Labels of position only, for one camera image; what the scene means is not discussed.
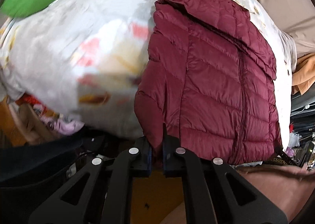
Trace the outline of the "pile of colourful clothes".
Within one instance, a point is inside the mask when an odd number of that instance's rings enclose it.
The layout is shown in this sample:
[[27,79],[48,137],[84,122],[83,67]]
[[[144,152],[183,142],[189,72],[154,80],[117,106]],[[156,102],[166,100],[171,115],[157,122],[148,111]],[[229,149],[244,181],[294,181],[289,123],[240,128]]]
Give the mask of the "pile of colourful clothes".
[[40,121],[56,137],[73,135],[84,127],[82,121],[54,112],[27,93],[24,93],[15,103],[20,107],[20,112],[25,111],[34,117],[35,121]]

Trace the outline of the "maroon quilted puffer jacket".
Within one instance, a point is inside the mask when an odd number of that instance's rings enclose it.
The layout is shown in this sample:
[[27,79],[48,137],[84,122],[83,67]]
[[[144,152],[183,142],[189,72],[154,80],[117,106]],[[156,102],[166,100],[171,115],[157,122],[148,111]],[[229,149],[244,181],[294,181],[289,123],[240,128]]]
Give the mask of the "maroon quilted puffer jacket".
[[266,161],[281,141],[274,53],[233,0],[157,0],[134,112],[155,152],[163,134],[203,159]]

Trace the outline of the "white floral blanket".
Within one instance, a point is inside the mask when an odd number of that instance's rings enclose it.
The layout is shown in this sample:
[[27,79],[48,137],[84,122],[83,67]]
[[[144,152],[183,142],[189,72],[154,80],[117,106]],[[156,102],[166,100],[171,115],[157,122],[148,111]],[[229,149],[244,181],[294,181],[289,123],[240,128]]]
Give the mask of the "white floral blanket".
[[[55,0],[24,19],[6,21],[1,80],[12,99],[29,93],[49,109],[120,137],[142,129],[133,111],[136,80],[148,61],[157,0]],[[289,144],[294,41],[257,0],[233,0],[269,43],[283,146]]]

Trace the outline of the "beige bed sheet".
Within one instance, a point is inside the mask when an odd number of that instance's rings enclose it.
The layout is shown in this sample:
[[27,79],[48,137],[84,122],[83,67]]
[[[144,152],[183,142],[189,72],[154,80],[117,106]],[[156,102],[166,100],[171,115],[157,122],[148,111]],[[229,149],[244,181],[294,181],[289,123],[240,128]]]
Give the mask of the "beige bed sheet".
[[314,53],[314,5],[311,0],[258,0],[276,26],[295,41],[297,56]]

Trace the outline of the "orange hanging garment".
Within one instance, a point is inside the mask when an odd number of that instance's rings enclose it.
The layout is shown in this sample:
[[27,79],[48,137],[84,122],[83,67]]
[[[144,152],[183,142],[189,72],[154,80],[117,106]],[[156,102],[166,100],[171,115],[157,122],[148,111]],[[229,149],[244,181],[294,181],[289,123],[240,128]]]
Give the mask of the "orange hanging garment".
[[315,53],[297,59],[296,70],[292,75],[292,95],[306,93],[315,81]]

